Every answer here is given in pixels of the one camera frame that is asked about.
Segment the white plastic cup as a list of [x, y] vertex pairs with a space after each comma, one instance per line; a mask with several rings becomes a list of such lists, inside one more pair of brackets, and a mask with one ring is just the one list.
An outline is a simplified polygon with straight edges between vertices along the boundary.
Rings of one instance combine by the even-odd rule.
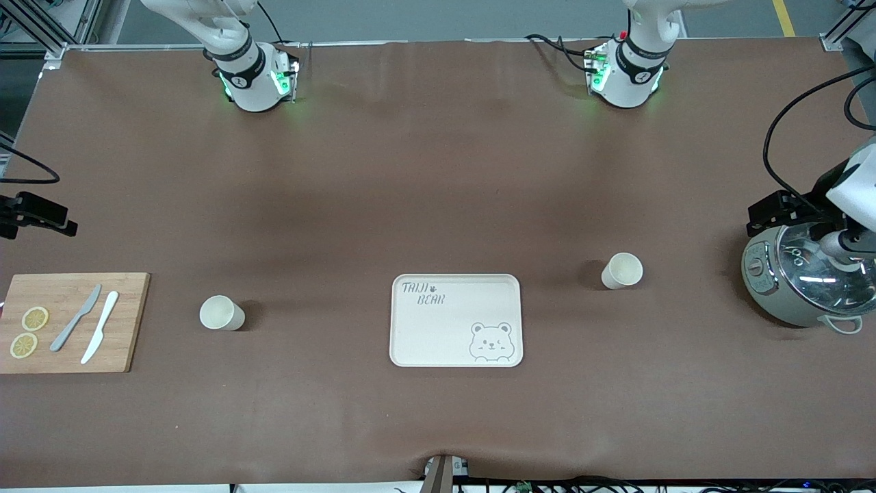
[[636, 285], [644, 274], [639, 257], [631, 253], [616, 253], [611, 256], [601, 274], [601, 281], [609, 290], [619, 290]]
[[216, 294], [201, 303], [199, 321], [209, 330], [237, 331], [244, 325], [245, 313], [227, 296]]

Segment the white tray with bear print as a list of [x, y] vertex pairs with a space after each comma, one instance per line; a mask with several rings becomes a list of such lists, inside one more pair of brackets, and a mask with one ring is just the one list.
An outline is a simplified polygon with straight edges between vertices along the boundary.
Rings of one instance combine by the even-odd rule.
[[521, 288], [507, 273], [403, 274], [391, 287], [390, 360], [401, 368], [513, 368]]

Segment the grey pot with glass lid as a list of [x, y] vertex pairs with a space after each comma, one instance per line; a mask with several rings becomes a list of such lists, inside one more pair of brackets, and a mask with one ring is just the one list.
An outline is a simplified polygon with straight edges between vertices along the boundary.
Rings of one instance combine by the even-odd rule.
[[857, 334], [863, 317], [876, 313], [876, 259], [828, 255], [810, 235], [815, 226], [782, 225], [750, 238], [740, 261], [745, 287], [786, 324]]

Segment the grey plastic knife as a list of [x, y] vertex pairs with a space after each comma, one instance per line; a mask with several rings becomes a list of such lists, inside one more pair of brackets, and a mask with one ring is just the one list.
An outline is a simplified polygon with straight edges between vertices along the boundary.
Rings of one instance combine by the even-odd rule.
[[75, 330], [76, 325], [85, 315], [91, 312], [91, 309], [96, 305], [97, 300], [99, 299], [101, 293], [101, 284], [96, 284], [94, 290], [92, 290], [90, 296], [85, 300], [81, 309], [75, 313], [70, 322], [63, 328], [62, 332], [57, 335], [52, 344], [50, 344], [49, 350], [53, 353], [59, 352], [60, 349], [63, 349], [66, 341], [70, 338], [70, 335]]

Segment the white plastic knife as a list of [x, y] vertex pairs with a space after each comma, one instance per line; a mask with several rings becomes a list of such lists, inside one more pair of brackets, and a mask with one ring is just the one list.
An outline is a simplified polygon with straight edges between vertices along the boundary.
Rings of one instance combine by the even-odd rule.
[[90, 343], [88, 344], [85, 353], [82, 355], [81, 361], [79, 361], [81, 365], [85, 365], [90, 362], [92, 357], [96, 355], [96, 351], [99, 349], [101, 343], [103, 343], [105, 337], [105, 326], [107, 324], [107, 321], [109, 321], [110, 315], [112, 315], [113, 309], [118, 302], [119, 296], [120, 293], [118, 291], [110, 291], [109, 294], [107, 294], [107, 298], [105, 300], [105, 303], [103, 304], [103, 309], [101, 309], [101, 315], [98, 319], [96, 329], [94, 329], [94, 333], [92, 334]]

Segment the bamboo cutting board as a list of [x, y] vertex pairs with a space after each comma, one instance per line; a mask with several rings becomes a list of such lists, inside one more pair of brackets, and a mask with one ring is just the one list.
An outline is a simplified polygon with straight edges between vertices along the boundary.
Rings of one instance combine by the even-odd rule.
[[[1, 296], [0, 375], [66, 374], [66, 372], [126, 372], [129, 370], [151, 276], [148, 273], [52, 273], [17, 274]], [[96, 284], [101, 293], [91, 312], [84, 316], [63, 349], [49, 350], [63, 328], [81, 309]], [[104, 329], [104, 340], [90, 362], [81, 365], [101, 309], [110, 291], [120, 293]], [[25, 331], [20, 320], [31, 307], [48, 309], [48, 323], [37, 331]], [[13, 359], [10, 343], [20, 333], [34, 333], [40, 343], [31, 356]]]

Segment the brown table cover mat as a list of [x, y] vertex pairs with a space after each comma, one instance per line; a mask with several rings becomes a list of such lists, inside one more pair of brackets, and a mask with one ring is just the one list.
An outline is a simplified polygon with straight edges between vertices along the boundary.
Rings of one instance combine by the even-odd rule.
[[[298, 100], [226, 101], [194, 51], [71, 52], [18, 147], [68, 238], [22, 273], [147, 272], [131, 369], [0, 375], [0, 488], [508, 479], [876, 478], [876, 327], [783, 327], [745, 290], [775, 115], [841, 75], [813, 38], [683, 40], [617, 110], [526, 42], [315, 47]], [[605, 288], [616, 253], [643, 278]], [[403, 274], [506, 273], [513, 368], [401, 368]], [[216, 294], [245, 313], [209, 330]]]

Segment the aluminium frame strut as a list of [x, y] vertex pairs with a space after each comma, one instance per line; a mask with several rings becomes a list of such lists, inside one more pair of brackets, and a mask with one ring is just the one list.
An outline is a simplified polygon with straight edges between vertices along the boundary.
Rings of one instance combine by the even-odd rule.
[[42, 59], [97, 40], [110, 0], [0, 0], [0, 60]]
[[819, 34], [825, 52], [841, 52], [846, 40], [869, 56], [876, 56], [876, 0], [835, 0], [844, 7], [835, 25]]

